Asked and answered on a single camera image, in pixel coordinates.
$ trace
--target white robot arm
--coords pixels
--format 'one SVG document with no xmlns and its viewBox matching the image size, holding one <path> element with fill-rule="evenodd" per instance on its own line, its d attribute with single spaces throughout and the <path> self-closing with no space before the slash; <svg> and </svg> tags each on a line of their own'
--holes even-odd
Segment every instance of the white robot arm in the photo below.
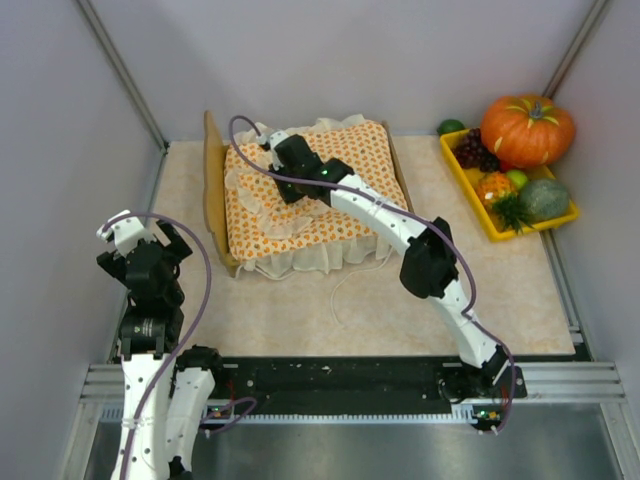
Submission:
<svg viewBox="0 0 640 480">
<path fill-rule="evenodd" d="M 453 336 L 460 359 L 478 369 L 485 384 L 494 385 L 509 362 L 503 348 L 470 318 L 463 315 L 468 304 L 458 279 L 455 256 L 437 235 L 415 219 L 407 218 L 387 208 L 397 205 L 367 185 L 348 165 L 336 158 L 323 162 L 299 135 L 279 130 L 259 137 L 263 149 L 272 152 L 269 171 L 290 178 L 315 180 L 336 186 L 350 187 L 368 198 L 338 188 L 294 184 L 276 179 L 280 195 L 286 203 L 304 196 L 319 199 L 327 205 L 348 213 L 384 237 L 404 257 L 400 281 L 414 295 L 429 298 Z M 449 225 L 438 218 L 433 222 L 451 240 Z"/>
<path fill-rule="evenodd" d="M 195 346 L 173 358 L 183 320 L 179 264 L 191 249 L 171 225 L 158 222 L 158 226 L 169 238 L 169 245 L 163 245 L 135 217 L 97 232 L 100 239 L 115 245 L 113 252 L 98 257 L 98 264 L 129 289 L 129 305 L 119 329 L 125 394 L 112 480 L 123 478 L 125 457 L 126 479 L 191 478 L 193 443 L 216 385 L 214 378 L 222 371 L 222 359 L 212 348 Z M 136 410 L 159 372 L 135 420 Z"/>
</svg>

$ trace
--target lime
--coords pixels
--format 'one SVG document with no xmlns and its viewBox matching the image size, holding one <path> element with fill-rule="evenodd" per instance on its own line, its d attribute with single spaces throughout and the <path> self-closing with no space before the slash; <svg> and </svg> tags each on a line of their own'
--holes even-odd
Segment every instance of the lime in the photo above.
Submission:
<svg viewBox="0 0 640 480">
<path fill-rule="evenodd" d="M 505 174 L 518 190 L 529 183 L 529 178 L 522 170 L 509 170 Z"/>
<path fill-rule="evenodd" d="M 465 128 L 466 127 L 464 126 L 464 123 L 462 123 L 460 120 L 456 120 L 455 118 L 448 118 L 440 124 L 437 132 L 438 135 L 444 135 L 445 133 L 459 132 L 460 130 L 464 130 Z"/>
</svg>

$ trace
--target white cable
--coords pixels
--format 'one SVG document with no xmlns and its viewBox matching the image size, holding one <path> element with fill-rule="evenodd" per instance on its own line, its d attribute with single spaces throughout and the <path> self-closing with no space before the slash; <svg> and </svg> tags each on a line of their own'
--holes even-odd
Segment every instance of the white cable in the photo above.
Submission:
<svg viewBox="0 0 640 480">
<path fill-rule="evenodd" d="M 376 270 L 380 270 L 382 267 L 384 267 L 387 262 L 389 261 L 389 258 L 391 258 L 391 254 L 393 253 L 393 248 L 391 248 L 391 246 L 389 247 L 389 253 L 387 253 L 387 256 L 385 257 L 385 259 L 382 261 L 382 263 L 380 265 L 378 265 L 377 267 L 373 267 L 373 268 L 364 268 L 362 270 L 356 270 L 355 272 L 351 272 L 349 275 L 347 275 L 346 277 L 344 277 L 342 280 L 340 280 L 340 283 L 338 283 L 338 285 L 336 285 L 333 288 L 333 292 L 331 292 L 331 300 L 330 300 L 330 304 L 331 304 L 331 315 L 333 315 L 333 320 L 340 325 L 341 327 L 344 327 L 344 324 L 342 324 L 340 322 L 340 320 L 338 320 L 338 316 L 336 315 L 336 308 L 335 305 L 333 304 L 333 300 L 336 296 L 336 292 L 338 291 L 338 288 L 340 288 L 340 286 L 346 282 L 349 277 L 351 275 L 355 275 L 356 273 L 364 273 L 364 272 L 375 272 Z"/>
</svg>

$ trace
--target pumpkin stem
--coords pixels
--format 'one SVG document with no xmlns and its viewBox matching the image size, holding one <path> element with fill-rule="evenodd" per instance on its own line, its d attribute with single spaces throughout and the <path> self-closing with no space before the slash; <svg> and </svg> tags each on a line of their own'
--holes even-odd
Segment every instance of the pumpkin stem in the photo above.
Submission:
<svg viewBox="0 0 640 480">
<path fill-rule="evenodd" d="M 540 102 L 536 100 L 536 103 L 533 106 L 533 110 L 529 112 L 529 117 L 535 120 L 542 118 L 542 105 Z"/>
</svg>

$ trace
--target orange pumpkin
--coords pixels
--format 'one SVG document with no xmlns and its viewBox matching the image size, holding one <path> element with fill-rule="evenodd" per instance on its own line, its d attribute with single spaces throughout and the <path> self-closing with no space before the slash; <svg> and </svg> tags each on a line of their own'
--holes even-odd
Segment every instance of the orange pumpkin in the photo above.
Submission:
<svg viewBox="0 0 640 480">
<path fill-rule="evenodd" d="M 482 143 L 503 162 L 530 168 L 555 162 L 576 128 L 571 116 L 539 95 L 502 97 L 485 113 Z"/>
</svg>

